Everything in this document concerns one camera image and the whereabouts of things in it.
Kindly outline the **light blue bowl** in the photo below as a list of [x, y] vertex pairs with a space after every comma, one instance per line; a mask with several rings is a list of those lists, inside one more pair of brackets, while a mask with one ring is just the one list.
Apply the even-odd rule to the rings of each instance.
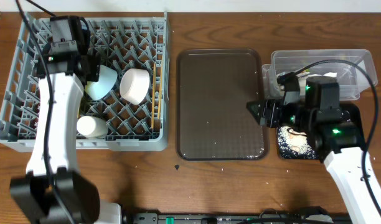
[[100, 100], [114, 87], [118, 74], [114, 69], [100, 65], [99, 79], [97, 82], [87, 82], [85, 93], [92, 100]]

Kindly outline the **white shallow bowl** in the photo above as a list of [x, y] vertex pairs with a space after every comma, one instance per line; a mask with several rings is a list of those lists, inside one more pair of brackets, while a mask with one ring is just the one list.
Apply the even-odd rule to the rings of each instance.
[[121, 97], [133, 105], [140, 104], [149, 90], [150, 76], [147, 70], [131, 68], [122, 76]]

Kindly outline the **wooden chopstick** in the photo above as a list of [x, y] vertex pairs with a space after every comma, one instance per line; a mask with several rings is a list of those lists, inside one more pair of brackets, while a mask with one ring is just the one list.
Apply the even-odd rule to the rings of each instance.
[[161, 102], [162, 102], [162, 86], [163, 86], [163, 67], [164, 67], [164, 59], [161, 60], [160, 66], [160, 84], [159, 84], [159, 102], [158, 102], [158, 119], [161, 119]]
[[153, 79], [152, 79], [152, 108], [151, 108], [151, 129], [154, 130], [154, 109], [155, 109], [155, 87], [156, 87], [156, 64], [153, 64]]

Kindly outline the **yellow plate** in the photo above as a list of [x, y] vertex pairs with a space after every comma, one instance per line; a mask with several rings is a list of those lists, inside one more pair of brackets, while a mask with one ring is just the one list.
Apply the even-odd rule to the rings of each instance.
[[78, 107], [77, 119], [81, 117], [83, 105], [84, 105], [84, 97], [82, 96], [79, 107]]

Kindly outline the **white napkin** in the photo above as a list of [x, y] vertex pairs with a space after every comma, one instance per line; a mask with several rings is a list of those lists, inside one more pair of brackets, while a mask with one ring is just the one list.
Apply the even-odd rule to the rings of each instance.
[[[306, 87], [306, 79], [309, 78], [309, 77], [318, 77], [319, 74], [312, 74], [310, 72], [304, 72], [304, 73], [301, 73], [299, 75], [297, 75], [298, 77], [298, 80], [299, 80], [299, 86], [300, 88], [305, 88]], [[329, 73], [325, 73], [323, 75], [324, 77], [331, 77], [331, 78], [337, 78], [337, 73], [335, 72], [329, 72]]]

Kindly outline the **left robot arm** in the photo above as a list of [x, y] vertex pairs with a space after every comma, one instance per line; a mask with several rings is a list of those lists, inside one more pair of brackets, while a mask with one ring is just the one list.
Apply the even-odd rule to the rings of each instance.
[[40, 58], [34, 149], [25, 176], [9, 186], [31, 223], [95, 223], [100, 217], [98, 190], [78, 171], [75, 127], [84, 84], [98, 72], [93, 57], [76, 51], [50, 51]]

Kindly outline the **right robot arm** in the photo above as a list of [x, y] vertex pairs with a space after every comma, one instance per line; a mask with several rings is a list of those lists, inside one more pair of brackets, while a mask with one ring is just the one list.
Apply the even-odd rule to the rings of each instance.
[[305, 99], [246, 104], [260, 126], [304, 133], [333, 178], [353, 223], [381, 223], [381, 187], [375, 176], [358, 108], [341, 103], [335, 78], [306, 80]]

